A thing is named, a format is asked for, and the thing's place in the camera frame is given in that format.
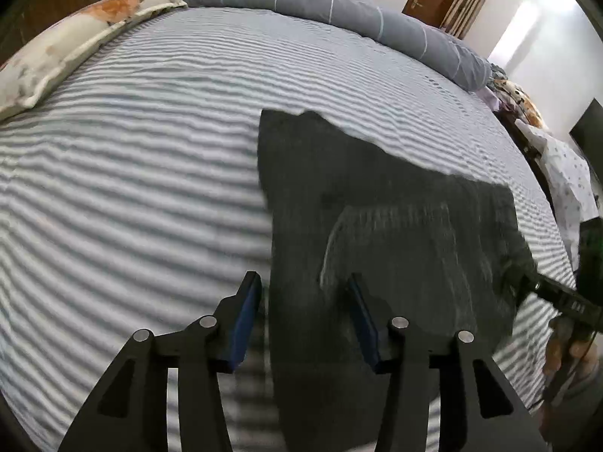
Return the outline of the right hand holding gripper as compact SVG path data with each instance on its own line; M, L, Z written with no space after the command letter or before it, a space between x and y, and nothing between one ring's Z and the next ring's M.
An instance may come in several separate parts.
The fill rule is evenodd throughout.
M550 388L541 432L547 442L569 448L602 416L602 356L593 337L571 338L569 318L557 316L549 327L543 370Z

